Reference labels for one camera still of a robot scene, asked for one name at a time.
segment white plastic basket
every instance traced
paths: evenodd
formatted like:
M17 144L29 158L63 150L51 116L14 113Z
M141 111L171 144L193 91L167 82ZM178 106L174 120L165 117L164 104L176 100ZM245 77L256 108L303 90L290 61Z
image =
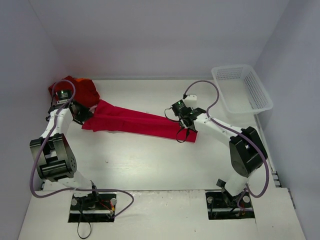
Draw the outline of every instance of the white plastic basket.
M258 114L274 106L252 66L219 66L212 68L211 73L229 113Z

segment folded red fabric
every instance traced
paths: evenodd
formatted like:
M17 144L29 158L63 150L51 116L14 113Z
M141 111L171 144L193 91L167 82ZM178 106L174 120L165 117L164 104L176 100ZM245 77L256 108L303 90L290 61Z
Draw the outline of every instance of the folded red fabric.
M74 78L72 76L67 76L64 79L69 80L75 86L75 96L74 100L79 104L91 108L97 105L100 100L99 93L96 90L95 84L91 79L87 78ZM53 84L49 87L50 95L52 94ZM73 90L70 83L62 81L59 82L54 89L56 92L61 90Z
M103 100L99 101L93 117L82 125L82 129L94 132L122 131L183 141L187 130L182 130L177 136L180 128L179 123L163 116L113 106ZM190 131L186 141L194 143L196 137L197 133Z

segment gray wall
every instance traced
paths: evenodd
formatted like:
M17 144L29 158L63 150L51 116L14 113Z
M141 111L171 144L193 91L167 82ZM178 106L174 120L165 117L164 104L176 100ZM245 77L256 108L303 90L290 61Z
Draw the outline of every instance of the gray wall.
M28 0L0 1L0 34L0 239L14 240L31 197L29 142L46 127L49 84L66 71Z
M210 77L254 65L289 0L30 0L70 74Z
M255 65L274 103L259 117L308 240L320 235L319 24L319 0L290 0Z

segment purple cable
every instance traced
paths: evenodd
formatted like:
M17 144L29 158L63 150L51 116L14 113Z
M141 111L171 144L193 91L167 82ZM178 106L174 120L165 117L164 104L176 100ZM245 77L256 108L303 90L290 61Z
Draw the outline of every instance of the purple cable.
M42 144L41 144L41 147L39 149L39 152L37 153L36 157L35 157L35 161L33 163L33 166L32 166L32 170L31 170L31 174L30 174L30 179L29 179L29 187L30 187L30 191L32 193L32 195L38 199L43 199L43 198L47 198L47 197L50 197L52 195L55 195L55 194L58 194L58 193L61 193L63 191L69 191L69 190L75 190L75 191L79 191L79 192L99 192L99 193L110 193L110 192L119 192L119 193L123 193L123 194L126 194L128 195L129 197L131 197L132 201L124 208L122 209L120 212L118 212L116 215L114 215L113 217L117 217L119 216L121 213L123 213L125 210L127 210L135 201L135 198L132 194L130 194L129 192L127 191L124 191L124 190L119 190L119 189L79 189L79 188L72 188L72 187L66 187L66 188L63 188L63 189L60 189L60 190L57 190L57 191L54 191L54 192L51 192L51 193L48 193L48 194L45 194L45 195L38 195L35 191L35 188L34 188L34 176L35 176L35 172L36 172L36 168L37 168L37 165L38 165L38 162L39 162L39 159L40 159L40 155L41 153L43 152L44 150L44 147L46 145L46 143L48 142L48 139L50 138L50 135L53 133L53 131L55 130L56 126L57 126L57 121L58 121L58 115L59 113L61 112L62 109L64 109L64 107L66 105L68 105L75 97L76 95L76 87L75 85L69 81L69 80L60 80L58 82L56 82L54 85L53 85L53 88L52 88L52 95L55 93L55 87L58 83L60 82L67 82L67 83L70 83L72 85L72 88L73 88L73 94L71 96L71 98L66 102L64 103L57 111L56 111L56 114L54 116L54 124L53 124L53 127L51 128L51 130L49 131L48 135L45 137L45 139L43 140Z
M219 96L220 96L219 90L218 90L217 86L216 86L213 82L208 81L208 80L195 81L194 83L192 83L192 84L185 90L184 94L187 95L187 91L191 88L191 86L193 86L193 85L196 84L196 83L201 83L201 82L203 82L203 83L209 83L209 84L213 85L214 88L215 88L215 90L216 90L216 93L217 93L216 100L214 101L214 103L211 104L210 106L208 106L208 108L206 109L206 115L207 115L207 117L208 117L213 123L215 123L216 125L218 125L219 127L223 128L223 129L226 129L226 130L228 130L228 131L230 131L230 132L232 132L232 133L234 133L234 134L237 134L237 135L239 135L241 138L243 138L244 140L246 140L247 143L250 144L250 145L257 151L257 153L260 155L260 157L261 157L261 159L262 159L262 161L263 161L263 164L264 164L264 167L265 167L265 184L264 184L264 187L263 187L262 191L261 191L258 195L255 195L255 194L250 190L249 185L246 184L246 185L245 185L245 189L244 189L244 193L242 194L242 196L239 198L239 200L238 200L238 202L237 202L238 208L240 208L241 210L249 211L249 210L247 210L247 209L245 209L245 208L243 208L243 207L241 207L241 206L239 205L240 200L243 198L243 196L245 195L246 191L248 191L248 192L250 193L250 195L252 195L254 198L261 198L261 197L265 194L265 192L266 192L266 190L267 190L267 188L268 188L268 185L269 185L269 178L270 178L267 160L266 160L264 154L262 153L262 151L261 151L261 150L257 147L257 145L255 145L254 142L252 142L248 137L246 137L245 135L243 135L242 133L240 133L240 132L238 132L238 131L236 131L236 130L233 130L232 128L229 128L229 127L227 127L227 126L222 125L221 123L217 122L214 118L211 118L211 117L210 117L210 115L209 115L209 110L210 110L214 105L216 105L216 103L217 103L218 100L219 100Z

